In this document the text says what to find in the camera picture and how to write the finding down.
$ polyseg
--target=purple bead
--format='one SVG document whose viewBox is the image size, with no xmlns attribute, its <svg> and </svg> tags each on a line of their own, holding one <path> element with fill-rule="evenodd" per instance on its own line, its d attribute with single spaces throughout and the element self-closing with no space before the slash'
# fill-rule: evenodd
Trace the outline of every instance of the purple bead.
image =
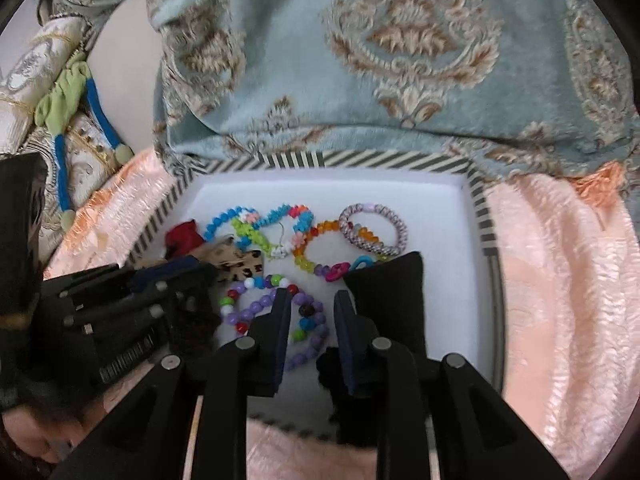
<svg viewBox="0 0 640 480">
<path fill-rule="evenodd" d="M 306 356 L 304 354 L 295 354 L 291 360 L 293 361 L 293 364 L 296 366 L 300 366 L 303 365 L 304 363 L 306 363 Z"/>
<path fill-rule="evenodd" d="M 268 306 L 271 306 L 273 304 L 273 301 L 271 301 L 271 298 L 267 294 L 265 294 L 260 298 L 260 304 L 266 308 Z"/>
<path fill-rule="evenodd" d="M 306 294 L 304 292 L 299 292 L 293 297 L 293 303 L 296 305 L 302 305 L 305 303 Z"/>
<path fill-rule="evenodd" d="M 238 294 L 244 294 L 246 292 L 246 287 L 243 282 L 235 282 L 231 285 L 231 290 L 236 291 Z"/>
<path fill-rule="evenodd" d="M 255 317 L 255 314 L 251 312 L 248 308 L 240 312 L 240 318 L 244 321 L 251 321 L 254 317 Z"/>
<path fill-rule="evenodd" d="M 251 305 L 249 305 L 249 310 L 254 314 L 259 314 L 262 312 L 264 307 L 260 304 L 260 301 L 253 301 Z"/>
<path fill-rule="evenodd" d="M 315 348 L 307 348 L 305 356 L 311 361 L 311 359 L 315 359 L 316 357 L 318 357 L 318 350 L 316 350 Z"/>
<path fill-rule="evenodd" d="M 314 314 L 314 321 L 316 325 L 324 325 L 326 323 L 326 316 L 322 312 L 316 312 Z"/>
<path fill-rule="evenodd" d="M 329 335 L 329 327 L 327 325 L 320 325 L 316 328 L 316 334 L 322 338 L 327 337 Z"/>
<path fill-rule="evenodd" d="M 324 342 L 324 339 L 322 339 L 319 335 L 313 335 L 309 339 L 309 344 L 316 350 L 319 350 L 322 348 L 323 342 Z"/>
</svg>

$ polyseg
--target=white bead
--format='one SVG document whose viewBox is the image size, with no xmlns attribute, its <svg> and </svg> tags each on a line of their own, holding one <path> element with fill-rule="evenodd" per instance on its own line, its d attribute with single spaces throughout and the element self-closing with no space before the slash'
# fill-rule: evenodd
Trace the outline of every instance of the white bead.
<svg viewBox="0 0 640 480">
<path fill-rule="evenodd" d="M 220 314 L 222 314 L 222 316 L 228 316 L 229 314 L 233 314 L 234 310 L 233 305 L 223 305 L 220 307 Z"/>
</svg>

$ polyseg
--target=blue damask fabric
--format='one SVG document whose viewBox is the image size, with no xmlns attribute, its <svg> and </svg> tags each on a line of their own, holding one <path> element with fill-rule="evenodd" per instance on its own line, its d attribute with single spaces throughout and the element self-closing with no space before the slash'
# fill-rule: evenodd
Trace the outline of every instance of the blue damask fabric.
<svg viewBox="0 0 640 480">
<path fill-rule="evenodd" d="M 172 173 L 395 149 L 466 155 L 489 181 L 626 161 L 637 192 L 629 62 L 591 0 L 146 1 Z"/>
</svg>

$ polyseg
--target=green beaded bracelet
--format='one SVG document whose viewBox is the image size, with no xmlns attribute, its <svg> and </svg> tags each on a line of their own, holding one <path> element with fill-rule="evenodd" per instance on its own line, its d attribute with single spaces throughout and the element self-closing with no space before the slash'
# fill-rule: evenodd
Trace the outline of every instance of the green beaded bracelet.
<svg viewBox="0 0 640 480">
<path fill-rule="evenodd" d="M 251 224 L 240 221 L 239 218 L 234 218 L 231 221 L 231 225 L 236 230 L 236 234 L 239 237 L 246 236 L 252 243 L 260 247 L 266 254 L 271 254 L 271 244 L 267 240 L 267 237 L 260 231 L 256 231 Z"/>
</svg>

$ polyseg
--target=blue cord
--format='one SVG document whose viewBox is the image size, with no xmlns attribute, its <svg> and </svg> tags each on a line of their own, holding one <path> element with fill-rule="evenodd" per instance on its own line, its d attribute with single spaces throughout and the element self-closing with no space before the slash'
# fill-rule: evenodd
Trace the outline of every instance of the blue cord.
<svg viewBox="0 0 640 480">
<path fill-rule="evenodd" d="M 72 209 L 71 198 L 69 197 L 69 182 L 66 172 L 65 136 L 57 134 L 54 139 L 56 149 L 56 162 L 58 164 L 58 202 L 60 209 L 66 211 Z"/>
<path fill-rule="evenodd" d="M 121 145 L 121 142 L 118 138 L 116 130 L 113 129 L 113 126 L 111 126 L 111 123 L 104 115 L 102 108 L 100 108 L 98 89 L 95 87 L 95 81 L 93 77 L 90 77 L 86 80 L 86 98 L 89 101 L 91 110 L 94 112 L 95 118 L 98 120 L 98 124 L 100 124 L 100 127 L 104 132 L 104 136 L 107 137 L 109 144 L 115 150 L 119 145 Z"/>
</svg>

